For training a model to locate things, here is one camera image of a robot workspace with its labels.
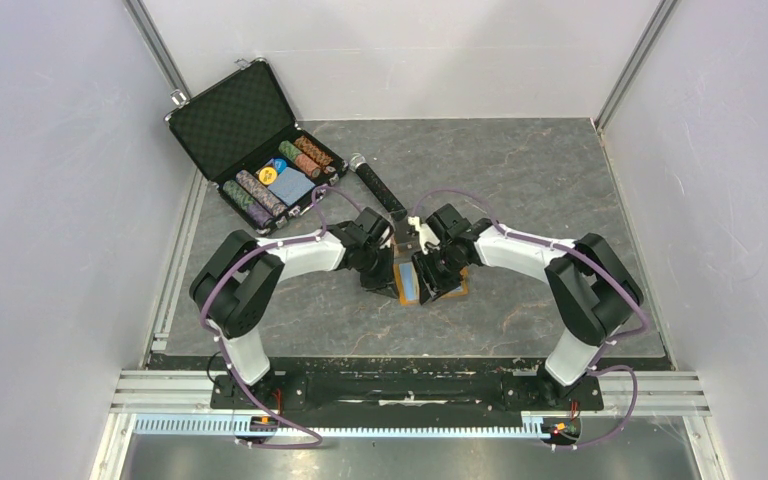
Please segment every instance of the white wall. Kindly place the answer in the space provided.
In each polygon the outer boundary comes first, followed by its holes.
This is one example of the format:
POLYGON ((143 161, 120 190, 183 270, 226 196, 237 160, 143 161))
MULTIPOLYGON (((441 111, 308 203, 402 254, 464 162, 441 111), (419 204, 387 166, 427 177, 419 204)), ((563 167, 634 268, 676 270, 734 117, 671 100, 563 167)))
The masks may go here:
POLYGON ((675 356, 768 478, 768 2, 681 2, 606 134, 675 356))
POLYGON ((264 56, 303 119, 596 116, 657 0, 144 0, 196 93, 264 56))
POLYGON ((121 2, 0 1, 0 478, 89 475, 192 172, 121 2))

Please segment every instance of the robotic arm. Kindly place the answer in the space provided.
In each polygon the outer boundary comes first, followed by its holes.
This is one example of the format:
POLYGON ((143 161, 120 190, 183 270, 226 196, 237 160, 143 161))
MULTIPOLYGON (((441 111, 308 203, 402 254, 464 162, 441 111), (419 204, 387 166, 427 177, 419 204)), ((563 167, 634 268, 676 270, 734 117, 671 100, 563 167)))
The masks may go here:
POLYGON ((632 313, 606 281, 596 278, 588 282, 587 277, 594 272, 554 245, 580 251, 604 268, 638 305, 643 301, 640 287, 599 235, 590 233, 577 241, 539 237, 552 245, 544 247, 508 238, 486 218, 470 223, 449 204, 429 216, 427 224, 417 217, 409 222, 422 246, 422 251, 411 258, 419 280, 420 303, 457 288, 461 271, 468 265, 503 267, 549 285, 566 327, 537 372, 541 393, 550 400, 567 396, 577 386, 603 344, 632 313))
MULTIPOLYGON (((244 267, 244 279, 231 280, 208 310, 208 321, 222 332, 220 339, 243 380, 251 385, 269 371, 257 324, 279 282, 316 271, 349 268, 360 272, 361 286, 374 293, 398 297, 393 274, 393 251, 387 246, 390 224, 364 209, 355 221, 330 225, 315 242, 293 244, 284 238, 278 248, 263 252, 244 267)), ((203 308, 219 279, 243 255, 275 240, 253 238, 245 231, 231 233, 190 287, 190 297, 203 308)))

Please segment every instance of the black case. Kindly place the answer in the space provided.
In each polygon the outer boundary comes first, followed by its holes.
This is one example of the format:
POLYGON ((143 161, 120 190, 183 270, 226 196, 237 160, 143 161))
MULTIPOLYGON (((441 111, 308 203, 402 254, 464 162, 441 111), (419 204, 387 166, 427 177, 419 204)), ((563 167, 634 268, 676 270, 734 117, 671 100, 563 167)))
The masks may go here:
MULTIPOLYGON (((261 235, 273 233, 290 218, 310 209, 310 194, 287 205, 285 213, 259 228, 219 188, 227 180, 233 180, 237 172, 247 170, 256 178, 256 172, 270 159, 285 158, 278 152, 278 144, 284 140, 293 143, 302 135, 334 159, 331 166, 336 169, 335 173, 325 175, 323 170, 317 179, 308 178, 316 186, 334 185, 348 169, 345 160, 298 126, 278 79, 264 59, 255 60, 182 103, 166 115, 166 123, 196 167, 217 187, 219 195, 261 235)), ((298 170, 286 160, 287 168, 298 170)))

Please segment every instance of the poker chip case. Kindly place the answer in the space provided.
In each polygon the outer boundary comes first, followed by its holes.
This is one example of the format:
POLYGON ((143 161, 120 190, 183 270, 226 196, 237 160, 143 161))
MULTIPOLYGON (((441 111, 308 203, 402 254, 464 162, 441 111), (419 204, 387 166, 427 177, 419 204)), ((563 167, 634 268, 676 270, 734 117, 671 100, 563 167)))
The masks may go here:
MULTIPOLYGON (((335 184, 348 170, 345 160, 298 126, 278 79, 265 59, 257 59, 192 99, 179 102, 178 108, 166 115, 165 120, 169 130, 223 200, 261 235, 271 234, 291 218, 304 214, 311 205, 310 191, 326 183, 335 184), (242 171, 258 178, 258 171, 272 165, 274 159, 284 159, 286 168, 304 174, 293 159, 282 153, 287 151, 286 143, 279 150, 279 145, 285 141, 314 150, 318 148, 319 155, 315 160, 327 161, 330 157, 331 163, 323 167, 316 178, 305 176, 311 183, 307 192, 286 204, 287 208, 281 214, 271 215, 264 222, 259 216, 253 218, 222 186, 240 178, 238 174, 242 171)), ((270 205, 259 199, 256 201, 274 213, 270 205)))

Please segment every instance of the case lid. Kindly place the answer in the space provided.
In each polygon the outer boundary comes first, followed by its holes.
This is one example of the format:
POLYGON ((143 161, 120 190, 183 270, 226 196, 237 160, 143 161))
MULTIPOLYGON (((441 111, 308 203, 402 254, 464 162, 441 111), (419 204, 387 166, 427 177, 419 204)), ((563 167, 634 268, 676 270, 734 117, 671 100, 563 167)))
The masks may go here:
POLYGON ((296 119, 272 68, 258 60, 193 97, 167 121, 199 170, 215 180, 296 119))

